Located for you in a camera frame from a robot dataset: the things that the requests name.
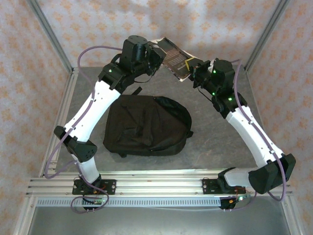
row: backpack strap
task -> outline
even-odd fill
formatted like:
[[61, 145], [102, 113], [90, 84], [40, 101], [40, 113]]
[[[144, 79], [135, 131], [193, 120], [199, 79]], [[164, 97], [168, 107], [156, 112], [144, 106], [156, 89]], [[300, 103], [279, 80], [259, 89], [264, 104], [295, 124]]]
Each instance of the backpack strap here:
[[141, 88], [141, 87], [138, 87], [138, 88], [132, 93], [132, 95], [138, 95], [141, 91], [142, 91], [142, 88]]
[[193, 131], [188, 131], [188, 132], [187, 132], [187, 138], [192, 137], [192, 136], [193, 136], [193, 134], [194, 134], [194, 132], [193, 132]]

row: wall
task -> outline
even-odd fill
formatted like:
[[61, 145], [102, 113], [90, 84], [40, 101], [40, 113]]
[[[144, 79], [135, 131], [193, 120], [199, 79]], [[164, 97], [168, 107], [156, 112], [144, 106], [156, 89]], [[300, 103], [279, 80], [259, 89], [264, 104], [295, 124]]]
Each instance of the wall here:
[[249, 79], [265, 130], [297, 163], [291, 175], [302, 219], [313, 231], [313, 5], [292, 0]]
[[[279, 0], [39, 0], [72, 66], [94, 45], [122, 47], [132, 34], [166, 36], [203, 59], [251, 55]], [[116, 54], [94, 50], [83, 66], [103, 66]]]
[[67, 71], [25, 0], [0, 3], [0, 234], [37, 177]]

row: cable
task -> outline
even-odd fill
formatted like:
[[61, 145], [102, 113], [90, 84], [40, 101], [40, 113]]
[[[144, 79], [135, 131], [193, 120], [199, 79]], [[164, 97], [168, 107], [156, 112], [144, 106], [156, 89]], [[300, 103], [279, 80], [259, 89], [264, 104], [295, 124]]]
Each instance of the cable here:
[[137, 81], [135, 81], [134, 83], [147, 83], [147, 82], [149, 82], [151, 80], [152, 77], [153, 77], [153, 75], [151, 75], [150, 78], [147, 81], [145, 81], [145, 82], [137, 82]]
[[83, 119], [83, 117], [86, 115], [86, 113], [89, 111], [89, 109], [91, 108], [92, 104], [93, 104], [93, 99], [94, 99], [94, 96], [95, 96], [95, 90], [94, 90], [94, 85], [92, 84], [92, 81], [91, 79], [82, 71], [82, 68], [80, 66], [80, 60], [82, 58], [82, 56], [87, 52], [87, 51], [90, 51], [92, 49], [95, 49], [95, 48], [106, 48], [106, 49], [113, 49], [113, 50], [122, 50], [121, 48], [117, 48], [117, 47], [108, 47], [108, 46], [93, 46], [93, 47], [89, 47], [87, 48], [86, 50], [84, 50], [79, 56], [78, 56], [78, 59], [77, 59], [77, 67], [78, 67], [78, 70], [79, 72], [82, 74], [82, 76], [90, 83], [91, 87], [92, 87], [92, 93], [91, 93], [91, 100], [90, 100], [90, 103], [88, 105], [88, 107], [86, 108], [86, 110], [82, 113], [82, 115], [77, 119], [76, 122], [74, 122], [74, 124], [72, 125], [72, 128], [70, 128], [66, 133], [65, 135], [61, 138], [61, 140], [58, 142], [58, 144], [55, 146], [55, 148], [52, 150], [47, 162], [46, 162], [46, 165], [45, 165], [45, 178], [46, 179], [53, 179], [54, 177], [56, 177], [57, 175], [59, 175], [61, 172], [63, 172], [66, 168], [68, 168], [69, 165], [75, 163], [75, 160], [73, 161], [70, 161], [68, 162], [64, 167], [61, 168], [61, 170], [59, 170], [58, 172], [56, 172], [55, 174], [53, 175], [48, 175], [48, 170], [49, 170], [49, 165], [51, 163], [51, 160], [54, 156], [54, 154], [58, 151], [58, 149], [61, 147], [62, 143], [64, 142], [64, 140], [66, 139], [66, 137], [69, 136], [69, 134], [71, 133], [71, 131], [73, 130], [73, 128], [75, 128], [75, 126]]
[[212, 209], [179, 209], [179, 208], [166, 208], [166, 207], [139, 207], [139, 208], [149, 208], [149, 209], [159, 209], [159, 210], [169, 210], [169, 211], [188, 211], [188, 212], [208, 212], [208, 211], [220, 211], [220, 208]]
[[255, 192], [253, 198], [252, 198], [245, 206], [239, 207], [239, 208], [234, 208], [234, 209], [227, 209], [227, 210], [224, 210], [224, 211], [225, 211], [225, 212], [226, 212], [226, 211], [227, 211], [227, 212], [239, 211], [239, 210], [246, 209], [246, 208], [250, 207], [250, 206], [252, 205], [252, 203], [254, 202], [254, 200], [255, 200], [257, 194], [258, 194], [258, 193]]
[[[110, 198], [110, 197], [109, 197], [108, 193], [105, 192], [104, 190], [102, 190], [101, 188], [98, 188], [98, 187], [96, 187], [96, 186], [93, 186], [91, 183], [89, 183], [89, 182], [84, 178], [84, 176], [83, 176], [81, 170], [79, 169], [78, 164], [76, 164], [76, 166], [77, 166], [77, 170], [78, 170], [78, 172], [79, 172], [80, 177], [82, 177], [82, 179], [85, 181], [85, 183], [86, 183], [89, 187], [92, 187], [92, 188], [94, 188], [94, 189], [97, 190], [97, 191], [101, 191], [101, 192], [103, 192], [103, 193], [107, 196], [107, 199], [106, 199], [105, 203], [103, 203], [103, 204], [102, 204], [101, 206], [99, 206], [98, 208], [93, 208], [92, 211], [95, 212], [95, 211], [98, 211], [98, 210], [104, 208], [104, 206], [109, 202], [109, 198]], [[70, 203], [70, 208], [71, 208], [71, 210], [72, 210], [73, 212], [75, 212], [75, 213], [77, 213], [77, 214], [85, 214], [85, 213], [88, 213], [88, 212], [89, 212], [89, 210], [86, 210], [86, 211], [78, 211], [78, 210], [75, 209], [75, 207], [73, 206], [73, 203], [74, 203], [74, 201], [75, 201], [76, 199], [79, 199], [79, 198], [82, 198], [83, 200], [84, 200], [84, 199], [97, 199], [97, 197], [89, 197], [89, 196], [77, 196], [77, 197], [75, 197], [75, 198], [71, 201], [71, 203]]]
[[210, 102], [212, 102], [212, 100], [211, 100], [209, 97], [207, 97], [202, 91], [200, 91], [200, 89], [199, 89], [199, 83], [197, 83], [197, 88], [198, 88], [198, 91], [199, 91], [205, 98], [207, 98]]
[[83, 201], [84, 201], [84, 202], [87, 202], [87, 203], [90, 203], [90, 204], [94, 204], [94, 202], [88, 201], [87, 199], [85, 199], [85, 197], [83, 197]]
[[237, 59], [237, 60], [233, 60], [233, 61], [230, 61], [232, 64], [234, 64], [234, 63], [237, 63], [237, 62], [239, 62], [240, 61], [240, 59]]
[[[259, 133], [259, 135], [261, 136], [261, 138], [263, 139], [263, 141], [265, 142], [265, 144], [267, 145], [267, 147], [269, 148], [270, 151], [273, 151], [273, 148], [271, 146], [271, 144], [268, 142], [268, 140], [266, 139], [266, 137], [264, 136], [264, 134], [262, 133], [262, 131], [255, 125], [255, 123], [251, 122], [251, 119], [249, 118], [249, 116], [245, 113], [244, 109], [242, 108], [240, 101], [239, 101], [239, 97], [238, 97], [238, 93], [237, 93], [237, 81], [238, 81], [238, 74], [239, 74], [239, 69], [241, 66], [242, 61], [240, 60], [239, 65], [236, 69], [235, 72], [235, 76], [234, 76], [234, 93], [235, 93], [235, 98], [236, 98], [236, 102], [237, 105], [241, 111], [241, 113], [245, 116], [245, 118], [247, 119], [248, 122], [250, 122], [252, 124], [252, 126], [254, 127], [254, 129]], [[283, 180], [283, 192], [282, 192], [282, 196], [281, 198], [276, 198], [271, 192], [268, 192], [268, 194], [275, 199], [278, 202], [282, 202], [285, 197], [286, 197], [286, 177], [285, 177], [285, 171], [284, 171], [284, 167], [279, 159], [279, 157], [277, 156], [277, 154], [274, 152], [273, 153], [275, 160], [278, 163], [280, 172], [282, 174], [282, 180]]]
[[[64, 142], [64, 140], [66, 139], [67, 136], [69, 136], [69, 134], [71, 133], [71, 131], [75, 128], [75, 126], [83, 119], [83, 117], [87, 114], [87, 112], [90, 110], [92, 104], [93, 104], [93, 100], [94, 100], [94, 97], [95, 97], [95, 89], [94, 89], [94, 85], [92, 84], [92, 81], [91, 79], [82, 71], [82, 68], [80, 66], [80, 60], [82, 58], [82, 56], [87, 52], [87, 51], [90, 51], [92, 49], [95, 49], [95, 48], [106, 48], [106, 49], [114, 49], [114, 50], [122, 50], [121, 48], [117, 48], [117, 47], [108, 47], [108, 46], [93, 46], [93, 47], [89, 47], [87, 48], [86, 50], [84, 50], [79, 56], [78, 56], [78, 59], [77, 59], [77, 67], [78, 67], [78, 70], [79, 72], [82, 74], [82, 76], [90, 83], [91, 87], [92, 87], [92, 92], [91, 92], [91, 100], [90, 100], [90, 103], [89, 105], [87, 106], [87, 108], [85, 109], [85, 111], [81, 114], [81, 116], [74, 122], [74, 124], [72, 125], [72, 128], [70, 128], [66, 133], [65, 135], [61, 138], [61, 140], [58, 142], [58, 144], [55, 146], [55, 148], [52, 150], [47, 162], [46, 162], [46, 165], [45, 165], [45, 177], [47, 179], [52, 179], [54, 177], [56, 177], [57, 175], [59, 175], [61, 172], [63, 172], [66, 168], [68, 168], [69, 165], [73, 164], [73, 163], [77, 163], [75, 160], [73, 161], [70, 161], [68, 162], [65, 166], [63, 166], [58, 172], [56, 172], [55, 174], [53, 175], [48, 175], [48, 169], [49, 169], [49, 165], [51, 163], [51, 160], [54, 156], [54, 154], [58, 151], [58, 149], [61, 147], [62, 143]], [[86, 179], [85, 177], [83, 176], [83, 174], [81, 173], [80, 169], [79, 169], [79, 166], [77, 165], [77, 169], [78, 169], [78, 172], [80, 173], [80, 176], [82, 177], [82, 179], [85, 181], [85, 183], [98, 190], [98, 191], [101, 191], [103, 192], [106, 196], [107, 196], [107, 200], [105, 201], [105, 203], [101, 206], [99, 206], [98, 208], [93, 208], [92, 211], [95, 212], [95, 211], [98, 211], [100, 209], [102, 209], [109, 201], [109, 195], [102, 189], [100, 188], [97, 188], [95, 186], [93, 186], [92, 184], [90, 184]], [[95, 199], [94, 197], [88, 197], [88, 196], [78, 196], [78, 197], [75, 197], [71, 204], [70, 204], [70, 207], [71, 207], [71, 210], [75, 213], [78, 213], [78, 214], [83, 214], [83, 213], [88, 213], [89, 210], [87, 211], [77, 211], [76, 209], [74, 209], [73, 207], [73, 203], [76, 199], [78, 198], [83, 198], [84, 200], [86, 199]]]

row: metal corner post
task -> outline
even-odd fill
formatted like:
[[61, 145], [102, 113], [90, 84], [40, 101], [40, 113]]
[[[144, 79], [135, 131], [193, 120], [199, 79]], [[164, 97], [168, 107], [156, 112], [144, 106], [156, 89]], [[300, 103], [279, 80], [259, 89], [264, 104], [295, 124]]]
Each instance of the metal corner post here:
[[30, 6], [30, 8], [33, 10], [34, 14], [38, 17], [38, 20], [40, 24], [42, 25], [45, 33], [47, 34], [49, 40], [51, 41], [54, 49], [58, 53], [64, 67], [68, 72], [72, 72], [72, 65], [70, 64], [70, 61], [68, 60], [67, 55], [62, 49], [62, 46], [60, 42], [58, 41], [57, 37], [55, 36], [51, 25], [49, 24], [47, 18], [45, 17], [43, 11], [41, 10], [37, 0], [26, 0]]
[[254, 65], [255, 61], [257, 60], [258, 56], [260, 55], [265, 43], [267, 42], [268, 38], [270, 37], [271, 33], [273, 32], [277, 22], [279, 21], [280, 17], [285, 12], [285, 9], [288, 5], [290, 0], [280, 0], [272, 17], [270, 18], [267, 26], [265, 27], [259, 41], [257, 42], [255, 48], [253, 49], [252, 54], [250, 55], [246, 65], [245, 70], [249, 72], [249, 70]]

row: gray table surface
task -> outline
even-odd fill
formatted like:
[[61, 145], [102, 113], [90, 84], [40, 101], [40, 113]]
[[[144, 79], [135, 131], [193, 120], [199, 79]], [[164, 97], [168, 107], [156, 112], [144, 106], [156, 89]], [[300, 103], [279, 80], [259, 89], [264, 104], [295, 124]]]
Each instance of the gray table surface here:
[[[83, 68], [92, 80], [98, 79], [102, 68]], [[143, 75], [138, 81], [149, 77]], [[121, 158], [118, 154], [110, 153], [103, 145], [108, 110], [101, 117], [93, 130], [90, 140], [98, 146], [95, 161], [99, 171], [118, 170], [173, 170], [173, 169], [220, 169], [229, 167], [255, 167], [254, 158], [235, 129], [216, 112], [213, 105], [192, 88], [192, 82], [179, 82], [165, 67], [160, 68], [149, 83], [133, 84], [124, 94], [131, 94], [138, 86], [143, 88], [141, 95], [162, 95], [176, 100], [187, 108], [192, 117], [191, 130], [193, 137], [187, 140], [184, 149], [174, 156], [143, 157], [131, 156]], [[78, 75], [73, 97], [71, 100], [67, 122], [80, 109], [91, 88], [83, 76]], [[238, 91], [244, 96], [256, 120], [260, 122], [249, 81], [243, 69], [239, 75]], [[57, 163], [60, 169], [72, 157], [62, 147]], [[67, 171], [76, 171], [74, 167]]]
[[28, 235], [289, 234], [281, 203], [270, 197], [257, 197], [250, 207], [225, 213], [216, 209], [185, 211], [107, 207], [95, 213], [75, 214], [70, 208], [39, 207], [35, 210], [28, 233]]

